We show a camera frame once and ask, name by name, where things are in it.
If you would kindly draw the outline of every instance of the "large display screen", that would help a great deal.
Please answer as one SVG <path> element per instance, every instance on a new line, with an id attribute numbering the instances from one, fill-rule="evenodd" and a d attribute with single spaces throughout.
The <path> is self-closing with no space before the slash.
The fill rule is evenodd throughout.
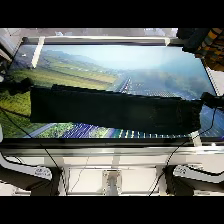
<path id="1" fill-rule="evenodd" d="M 10 67 L 8 79 L 29 77 L 36 85 L 53 84 L 110 90 L 134 95 L 200 99 L 203 92 L 215 95 L 200 59 L 180 47 L 131 45 L 22 45 Z M 132 130 L 97 127 L 83 123 L 37 124 L 18 115 L 30 115 L 30 93 L 0 93 L 0 106 L 33 138 L 180 138 Z M 213 110 L 204 106 L 201 130 L 212 124 Z M 0 112 L 4 138 L 29 138 Z M 224 136 L 224 114 L 217 111 L 214 126 L 203 137 Z"/>

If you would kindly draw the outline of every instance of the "patterned cloth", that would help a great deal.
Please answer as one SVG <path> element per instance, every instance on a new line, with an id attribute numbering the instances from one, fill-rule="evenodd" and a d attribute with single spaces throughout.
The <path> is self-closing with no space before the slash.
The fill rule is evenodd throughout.
<path id="1" fill-rule="evenodd" d="M 212 28 L 195 51 L 196 58 L 204 59 L 215 71 L 224 71 L 224 28 Z"/>

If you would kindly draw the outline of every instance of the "cable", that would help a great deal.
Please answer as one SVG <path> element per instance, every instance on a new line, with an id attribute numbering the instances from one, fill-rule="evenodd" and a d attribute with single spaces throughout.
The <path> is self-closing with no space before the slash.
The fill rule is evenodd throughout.
<path id="1" fill-rule="evenodd" d="M 1 111 L 4 113 L 4 115 L 8 118 L 8 120 L 14 125 L 16 126 L 18 129 L 20 129 L 21 131 L 23 131 L 24 133 L 26 133 L 30 138 L 33 138 L 27 131 L 25 131 L 24 129 L 22 129 L 20 126 L 18 126 L 9 116 L 8 114 L 5 112 L 5 110 L 3 108 L 1 108 Z M 48 152 L 48 150 L 41 144 L 39 143 L 40 146 L 46 151 L 46 153 L 48 154 L 48 156 L 51 158 L 51 160 L 54 162 L 55 166 L 58 168 L 59 172 L 61 172 L 60 168 L 58 167 L 57 163 L 55 162 L 55 160 L 53 159 L 53 157 L 51 156 L 51 154 Z M 65 189 L 65 193 L 67 195 L 67 192 L 66 192 L 66 186 L 65 186 L 65 181 L 64 181 L 64 177 L 63 175 L 61 176 L 62 177 L 62 181 L 63 181 L 63 185 L 64 185 L 64 189 Z"/>
<path id="2" fill-rule="evenodd" d="M 73 191 L 73 189 L 75 188 L 75 186 L 78 184 L 79 179 L 80 179 L 80 175 L 81 175 L 82 171 L 86 168 L 88 161 L 89 161 L 89 157 L 88 157 L 87 160 L 86 160 L 86 164 L 85 164 L 84 168 L 80 171 L 78 180 L 77 180 L 76 183 L 73 185 L 73 187 L 72 187 L 72 189 L 71 189 L 71 192 Z"/>
<path id="3" fill-rule="evenodd" d="M 207 131 L 209 131 L 209 130 L 212 129 L 212 127 L 213 127 L 213 125 L 214 125 L 214 120 L 215 120 L 215 113 L 216 113 L 216 110 L 217 110 L 217 107 L 215 108 L 214 113 L 213 113 L 211 127 L 208 128 L 207 130 L 205 130 L 205 131 L 199 133 L 198 135 L 196 135 L 196 136 L 195 136 L 194 138 L 192 138 L 191 140 L 197 138 L 198 136 L 200 136 L 200 135 L 204 134 L 205 132 L 207 132 Z M 171 153 L 170 157 L 169 157 L 168 160 L 167 160 L 167 163 L 166 163 L 166 166 L 165 166 L 164 170 L 166 170 L 167 166 L 169 165 L 170 159 L 171 159 L 171 157 L 173 156 L 173 154 L 174 154 L 174 153 L 175 153 L 181 146 L 183 146 L 185 143 L 187 143 L 188 141 L 189 141 L 189 139 L 188 139 L 187 141 L 183 142 L 180 146 L 178 146 L 178 147 Z M 165 174 L 165 172 L 163 171 L 163 172 L 160 174 L 160 176 L 158 177 L 158 179 L 155 178 L 155 180 L 157 179 L 157 182 L 156 182 L 156 185 L 155 185 L 154 189 L 153 189 L 152 192 L 149 194 L 149 196 L 151 196 L 151 195 L 153 194 L 153 192 L 154 192 L 155 189 L 156 189 L 156 186 L 157 186 L 158 183 L 159 183 L 159 180 L 161 179 L 161 177 L 162 177 L 164 174 Z"/>

